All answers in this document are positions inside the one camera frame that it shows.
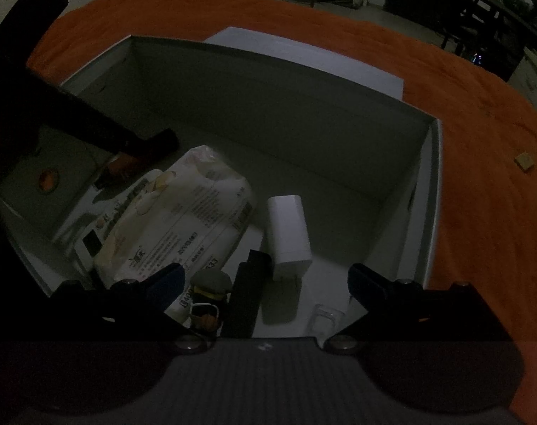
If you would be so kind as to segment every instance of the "white charger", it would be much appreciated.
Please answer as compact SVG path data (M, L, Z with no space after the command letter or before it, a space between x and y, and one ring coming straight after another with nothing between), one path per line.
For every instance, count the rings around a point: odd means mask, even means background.
M267 236L273 279L301 278L312 263L312 248L298 195L268 199Z

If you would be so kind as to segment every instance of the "orange blanket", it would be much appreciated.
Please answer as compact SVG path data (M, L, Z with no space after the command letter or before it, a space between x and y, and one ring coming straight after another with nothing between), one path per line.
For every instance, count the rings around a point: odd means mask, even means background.
M339 52L404 79L404 100L443 120L442 216L430 286L471 281L519 341L512 410L537 424L537 113L496 76L369 22L276 0L96 0L58 19L29 65L58 83L126 35L202 41L227 26ZM523 173L514 157L529 152Z

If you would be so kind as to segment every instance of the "transparent plastic object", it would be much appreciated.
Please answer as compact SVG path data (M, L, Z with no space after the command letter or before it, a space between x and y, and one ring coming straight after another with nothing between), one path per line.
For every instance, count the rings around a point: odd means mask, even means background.
M323 348L323 343L339 331L344 316L345 314L336 308L317 304L307 324L306 335L315 337L320 348Z

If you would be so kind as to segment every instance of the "white plastic package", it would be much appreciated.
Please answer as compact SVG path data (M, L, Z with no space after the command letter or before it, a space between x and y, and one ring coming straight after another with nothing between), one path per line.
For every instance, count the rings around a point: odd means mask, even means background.
M195 147L148 183L115 224L94 265L106 287L142 281L173 262L185 270L184 292L166 313L183 323L188 287L202 268L220 268L245 231L255 200L245 177L207 146Z

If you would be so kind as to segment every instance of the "open cardboard box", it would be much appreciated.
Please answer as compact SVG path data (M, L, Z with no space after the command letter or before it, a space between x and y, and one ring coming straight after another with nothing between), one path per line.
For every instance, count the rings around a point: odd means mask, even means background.
M317 69L309 52L289 62L130 36L63 83L140 137L171 127L181 149L157 168L205 144L248 179L258 208L225 264L232 277L248 251L261 247L267 199L302 197L313 263L302 283L269 283L255 336L306 335L316 304L344 314L341 327L363 315L347 289L355 262L391 280L428 283L439 216L440 121L352 81L347 72L362 64L335 56L341 68ZM0 187L0 216L48 295L66 279L90 287L74 243L114 196L91 185L112 155L49 128L41 130L40 146ZM48 168L60 182L45 195L37 186Z

